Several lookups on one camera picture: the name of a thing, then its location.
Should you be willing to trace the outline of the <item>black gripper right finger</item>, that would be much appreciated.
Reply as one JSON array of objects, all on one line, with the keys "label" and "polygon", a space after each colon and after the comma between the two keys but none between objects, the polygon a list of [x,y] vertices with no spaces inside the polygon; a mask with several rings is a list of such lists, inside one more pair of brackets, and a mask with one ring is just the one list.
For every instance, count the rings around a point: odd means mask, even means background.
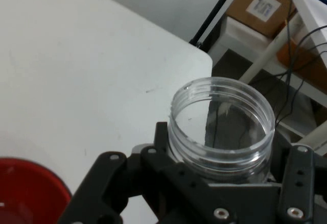
[{"label": "black gripper right finger", "polygon": [[317,195],[326,200],[326,158],[276,131],[270,172],[281,184],[277,223],[326,223],[326,208],[315,203]]}]

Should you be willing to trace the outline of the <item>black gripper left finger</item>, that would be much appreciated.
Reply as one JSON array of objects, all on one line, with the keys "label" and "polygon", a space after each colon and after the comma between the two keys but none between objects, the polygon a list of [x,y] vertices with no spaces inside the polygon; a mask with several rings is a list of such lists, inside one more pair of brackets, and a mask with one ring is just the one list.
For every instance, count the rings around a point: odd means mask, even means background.
[{"label": "black gripper left finger", "polygon": [[168,125],[139,153],[99,155],[59,223],[122,223],[130,197],[141,195],[160,223],[214,223],[209,187],[167,155]]}]

